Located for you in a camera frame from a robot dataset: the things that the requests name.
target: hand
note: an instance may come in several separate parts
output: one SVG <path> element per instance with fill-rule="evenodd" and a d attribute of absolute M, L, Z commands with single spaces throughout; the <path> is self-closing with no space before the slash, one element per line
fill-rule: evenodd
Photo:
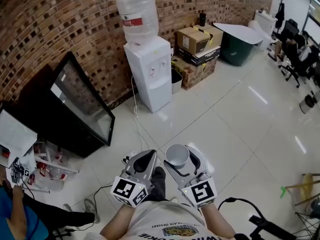
<path fill-rule="evenodd" d="M 13 187 L 12 193 L 14 198 L 21 198 L 21 199 L 24 198 L 24 194 L 25 194 L 24 191 L 22 190 L 22 187 L 18 185 L 15 185 Z"/>
<path fill-rule="evenodd" d="M 7 178 L 0 178 L 0 186 L 4 187 L 4 184 L 6 184 L 7 187 L 12 190 L 9 180 L 7 180 Z"/>

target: red label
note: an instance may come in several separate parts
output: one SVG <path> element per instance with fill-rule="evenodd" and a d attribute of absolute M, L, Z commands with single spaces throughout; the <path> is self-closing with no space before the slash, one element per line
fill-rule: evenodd
<path fill-rule="evenodd" d="M 142 22 L 142 18 L 133 18 L 129 20 L 123 20 L 122 24 L 126 27 L 134 27 L 134 26 L 141 26 L 144 23 Z"/>

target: white t-shirt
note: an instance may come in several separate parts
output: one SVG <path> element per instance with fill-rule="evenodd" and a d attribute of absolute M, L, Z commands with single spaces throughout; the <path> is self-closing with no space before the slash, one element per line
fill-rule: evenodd
<path fill-rule="evenodd" d="M 205 219 L 192 207 L 169 201 L 140 204 L 121 240 L 223 240 L 206 227 Z M 106 240 L 99 233 L 87 233 L 83 240 Z"/>

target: brick wall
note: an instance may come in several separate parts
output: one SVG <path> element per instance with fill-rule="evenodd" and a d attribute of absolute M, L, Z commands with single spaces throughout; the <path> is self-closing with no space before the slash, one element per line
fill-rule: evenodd
<path fill-rule="evenodd" d="M 272 0 L 156 0 L 159 35 L 197 22 L 247 24 Z M 115 0 L 0 0 L 0 100 L 14 102 L 45 65 L 53 69 L 72 51 L 104 101 L 116 106 L 131 94 L 131 71 Z"/>

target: glossy floor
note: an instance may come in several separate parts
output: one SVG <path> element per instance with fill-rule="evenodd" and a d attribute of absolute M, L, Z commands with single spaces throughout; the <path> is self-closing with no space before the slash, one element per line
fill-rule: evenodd
<path fill-rule="evenodd" d="M 222 61 L 215 72 L 188 91 L 173 95 L 172 102 L 156 113 L 139 106 L 134 125 L 134 100 L 113 110 L 115 126 L 110 147 L 104 147 L 82 161 L 74 162 L 80 173 L 60 192 L 37 193 L 37 198 L 61 207 L 68 203 L 83 211 L 83 199 L 110 183 L 121 173 L 121 158 L 131 151 L 158 150 L 187 144 L 204 154 L 212 165 L 219 193 L 216 205 L 225 198 L 246 198 L 255 203 L 267 219 L 293 232 L 300 227 L 291 197 L 281 195 L 281 186 L 301 182 L 301 174 L 316 172 L 319 164 L 320 109 L 307 114 L 299 102 L 311 90 L 309 84 L 296 88 L 285 81 L 266 53 L 255 55 L 246 65 L 234 67 Z M 177 185 L 167 174 L 167 198 L 182 199 Z M 120 205 L 105 188 L 96 195 L 101 223 L 89 230 L 99 232 Z M 248 219 L 255 211 L 242 202 L 224 204 L 222 214 L 237 232 L 250 234 Z M 73 234 L 82 239 L 85 231 Z M 274 239 L 264 233 L 265 239 Z"/>

